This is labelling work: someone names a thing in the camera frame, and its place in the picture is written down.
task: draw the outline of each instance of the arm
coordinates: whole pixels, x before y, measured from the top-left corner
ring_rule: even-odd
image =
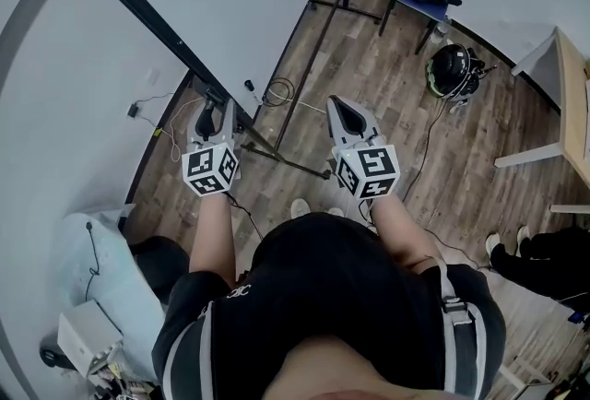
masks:
[[[203,197],[196,223],[189,272],[208,271],[236,284],[236,256],[231,230],[230,201],[225,194]]]
[[[414,221],[397,195],[375,199],[371,216],[387,251],[413,272],[420,274],[435,266],[433,257],[443,258],[429,234]]]

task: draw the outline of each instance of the black cable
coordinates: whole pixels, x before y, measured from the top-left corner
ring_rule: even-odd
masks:
[[[287,97],[282,97],[282,95],[281,95],[280,102],[274,102],[268,98],[268,92],[275,84],[279,84],[280,86],[283,86],[287,91]],[[268,85],[268,89],[266,90],[265,94],[262,97],[262,102],[264,103],[264,105],[266,107],[275,108],[275,107],[281,107],[281,106],[285,105],[287,102],[292,100],[293,97],[295,97],[295,86],[293,85],[293,83],[289,79],[287,79],[286,77],[274,77],[270,81],[270,84]]]
[[[157,126],[156,124],[154,124],[154,122],[152,122],[149,118],[146,118],[145,116],[136,115],[136,118],[141,118],[142,120],[145,120],[146,122],[148,122],[149,124],[151,124],[157,130],[161,129],[160,126]]]
[[[369,217],[369,218],[366,218],[366,217],[363,215],[363,213],[362,213],[362,210],[360,209],[360,206],[361,206],[363,203],[365,203],[365,202],[366,202],[366,200],[363,200],[363,201],[361,201],[361,202],[359,203],[359,213],[360,213],[360,216],[362,217],[362,219],[364,219],[364,220],[365,220],[365,222],[367,223],[368,227],[373,227],[373,228],[375,228],[375,225],[373,224],[373,222],[372,222],[372,218],[371,218],[371,206],[370,206],[370,205],[367,203],[367,208],[369,208],[369,213],[368,213],[367,217]]]
[[[91,267],[89,269],[90,280],[88,281],[88,285],[86,286],[86,295],[84,297],[85,301],[89,301],[90,284],[92,283],[92,279],[94,278],[94,276],[100,275],[100,265],[99,265],[99,257],[96,255],[96,245],[94,244],[94,238],[92,237],[92,223],[88,222],[86,224],[86,230],[88,231],[88,234],[90,235],[90,242],[92,243],[92,251],[94,252],[94,260],[96,261],[96,269],[94,269],[93,267]]]
[[[150,97],[149,99],[136,100],[136,104],[142,103],[142,102],[145,102],[145,101],[154,100],[154,99],[163,99],[164,97],[168,97],[169,95],[174,95],[175,93],[176,92],[169,92],[169,93],[164,94],[164,95],[154,95],[153,97]]]
[[[420,174],[422,173],[422,170],[424,169],[424,164],[426,163],[426,156],[428,155],[429,144],[431,143],[431,131],[432,131],[432,127],[436,124],[436,122],[439,121],[439,119],[443,115],[444,107],[446,106],[446,102],[447,101],[448,101],[448,99],[445,99],[444,100],[444,102],[442,103],[441,110],[439,111],[438,115],[436,116],[436,118],[431,123],[431,126],[428,129],[428,133],[426,134],[426,149],[424,150],[424,159],[422,160],[422,163],[420,164],[420,169],[418,170],[418,174],[416,174],[416,177],[414,177],[414,180],[408,186],[408,188],[406,190],[406,194],[404,195],[404,198],[402,198],[402,202],[403,203],[406,202],[407,196],[409,195],[409,191],[412,190],[412,187],[414,186],[414,184],[418,180]]]
[[[258,230],[258,227],[254,223],[254,219],[252,218],[252,213],[250,213],[243,206],[238,204],[238,201],[235,199],[235,197],[232,194],[230,194],[229,192],[224,192],[224,194],[227,195],[228,198],[231,200],[231,206],[235,206],[236,208],[239,208],[240,210],[243,210],[244,212],[246,212],[246,215],[248,216],[248,218],[252,222],[252,226],[254,227],[256,232],[258,233],[258,237],[260,238],[260,241],[262,241],[262,239],[263,239],[262,233]]]
[[[430,233],[432,236],[434,236],[439,241],[439,243],[442,244],[442,246],[444,246],[446,248],[449,248],[449,249],[454,249],[455,251],[458,251],[460,253],[463,253],[463,256],[466,257],[469,261],[471,261],[475,265],[475,267],[476,267],[477,270],[479,270],[479,269],[490,269],[490,267],[488,265],[479,265],[475,260],[471,259],[469,257],[469,255],[464,250],[462,250],[461,248],[455,248],[454,246],[451,246],[450,244],[447,244],[446,242],[443,242],[443,240],[441,240],[441,238],[439,238],[439,235],[436,234],[434,231],[431,231],[428,228],[425,228],[425,230],[428,233]]]

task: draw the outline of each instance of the black t-shirt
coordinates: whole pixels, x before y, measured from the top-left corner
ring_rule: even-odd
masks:
[[[504,320],[482,274],[450,265],[448,277],[458,297],[478,306],[486,325],[483,397],[502,362]],[[352,220],[318,213],[283,223],[266,235],[250,275],[234,290],[208,272],[181,278],[152,352],[160,381],[171,345],[212,300],[218,400],[236,392],[261,398],[289,351],[312,335],[342,339],[388,382],[443,388],[439,268],[421,275],[408,271],[374,233]],[[181,345],[191,342],[187,336]],[[198,376],[198,365],[186,369]]]

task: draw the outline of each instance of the white box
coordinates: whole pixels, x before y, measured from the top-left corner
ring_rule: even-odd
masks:
[[[84,377],[104,366],[122,340],[121,333],[94,300],[59,316],[57,345]]]
[[[341,149],[336,176],[357,200],[389,195],[400,171],[393,145]]]

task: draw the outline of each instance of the buckle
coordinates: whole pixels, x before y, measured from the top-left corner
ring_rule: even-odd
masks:
[[[442,310],[451,316],[453,326],[472,323],[471,318],[469,318],[467,305],[458,297],[443,300]]]

